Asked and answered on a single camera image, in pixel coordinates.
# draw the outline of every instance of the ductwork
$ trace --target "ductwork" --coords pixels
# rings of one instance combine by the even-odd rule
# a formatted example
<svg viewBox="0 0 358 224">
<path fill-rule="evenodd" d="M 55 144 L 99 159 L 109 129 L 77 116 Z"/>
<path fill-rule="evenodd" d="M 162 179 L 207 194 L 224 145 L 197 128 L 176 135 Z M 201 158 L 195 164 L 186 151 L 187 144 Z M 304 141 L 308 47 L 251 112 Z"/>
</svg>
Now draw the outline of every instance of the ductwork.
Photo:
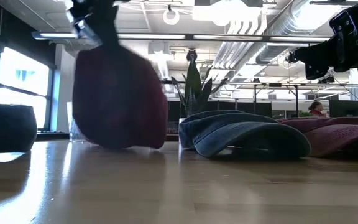
<svg viewBox="0 0 358 224">
<path fill-rule="evenodd" d="M 283 14 L 266 30 L 266 35 L 310 35 L 327 22 L 340 6 L 319 6 L 311 0 L 294 0 Z M 243 79 L 253 77 L 266 66 L 247 65 L 250 63 L 269 64 L 288 50 L 287 46 L 273 46 L 266 43 L 252 44 L 246 56 L 236 66 Z"/>
</svg>

